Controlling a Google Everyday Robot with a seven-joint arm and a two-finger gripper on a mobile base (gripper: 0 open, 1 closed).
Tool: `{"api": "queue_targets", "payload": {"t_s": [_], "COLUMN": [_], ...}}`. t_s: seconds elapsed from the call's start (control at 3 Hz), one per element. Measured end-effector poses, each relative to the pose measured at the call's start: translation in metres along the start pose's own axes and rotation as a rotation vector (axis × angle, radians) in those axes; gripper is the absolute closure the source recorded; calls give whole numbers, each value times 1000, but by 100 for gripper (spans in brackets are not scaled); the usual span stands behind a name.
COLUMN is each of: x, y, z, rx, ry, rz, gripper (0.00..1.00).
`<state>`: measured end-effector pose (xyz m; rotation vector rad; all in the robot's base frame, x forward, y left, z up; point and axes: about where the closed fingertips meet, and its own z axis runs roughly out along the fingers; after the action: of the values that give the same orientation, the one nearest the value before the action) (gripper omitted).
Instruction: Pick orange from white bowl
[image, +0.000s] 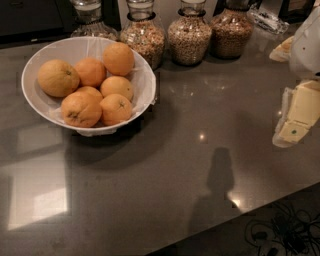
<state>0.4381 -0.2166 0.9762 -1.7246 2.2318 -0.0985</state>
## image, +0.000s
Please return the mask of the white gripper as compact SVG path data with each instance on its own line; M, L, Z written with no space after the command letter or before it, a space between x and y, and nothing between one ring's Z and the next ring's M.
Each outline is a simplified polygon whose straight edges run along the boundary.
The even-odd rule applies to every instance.
M277 62L288 62L301 79L320 78L320 6L316 7L291 36L269 54ZM294 89L285 88L281 118L272 142L280 148L299 143L320 119L320 82L303 80Z

